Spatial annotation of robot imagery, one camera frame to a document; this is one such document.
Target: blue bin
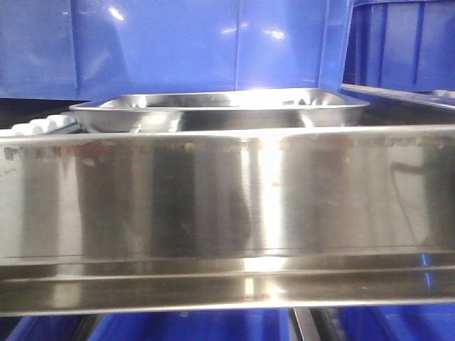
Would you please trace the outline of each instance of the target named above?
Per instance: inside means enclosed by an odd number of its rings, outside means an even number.
[[[357,0],[344,81],[455,90],[455,1]]]
[[[349,307],[341,323],[350,341],[452,341],[455,305]]]
[[[4,0],[0,97],[339,91],[353,0]]]
[[[82,317],[27,316],[21,318],[6,341],[70,341]]]
[[[287,341],[287,309],[111,314],[89,341]]]

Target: white roller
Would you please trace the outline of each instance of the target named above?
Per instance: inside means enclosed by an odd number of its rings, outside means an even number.
[[[57,114],[57,115],[49,115],[47,119],[54,121],[55,124],[57,124],[58,128],[62,128],[64,126],[69,126],[72,124],[75,120],[68,116],[68,115],[62,115],[62,114]]]
[[[30,123],[40,126],[45,133],[57,129],[57,124],[51,119],[32,119]]]
[[[7,137],[7,136],[18,136],[22,135],[13,129],[0,129],[0,137]]]
[[[11,129],[25,136],[39,135],[43,133],[43,130],[40,126],[32,123],[14,124]]]

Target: blue plastic crate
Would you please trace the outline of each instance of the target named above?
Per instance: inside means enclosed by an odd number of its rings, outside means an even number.
[[[287,341],[287,309],[107,315],[89,341]]]
[[[353,0],[4,0],[0,97],[323,87]]]
[[[455,90],[455,1],[357,0],[344,81]]]
[[[81,319],[77,315],[26,316],[6,341],[70,341]]]
[[[350,341],[455,340],[455,305],[396,305],[341,309]]]

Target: stainless steel tray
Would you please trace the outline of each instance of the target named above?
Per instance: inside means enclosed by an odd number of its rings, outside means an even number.
[[[71,106],[88,132],[352,126],[367,102],[321,89],[127,94]]]
[[[368,126],[2,139],[0,315],[455,301],[455,100],[345,91]]]

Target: stainless steel surface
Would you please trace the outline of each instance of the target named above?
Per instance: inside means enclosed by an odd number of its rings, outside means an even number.
[[[0,144],[2,315],[455,301],[453,124]]]
[[[89,132],[125,132],[138,127],[145,132],[175,132],[352,126],[367,105],[321,89],[264,89],[128,94],[106,102],[73,105],[71,109]]]
[[[297,324],[298,341],[321,341],[309,308],[292,308],[290,313]]]

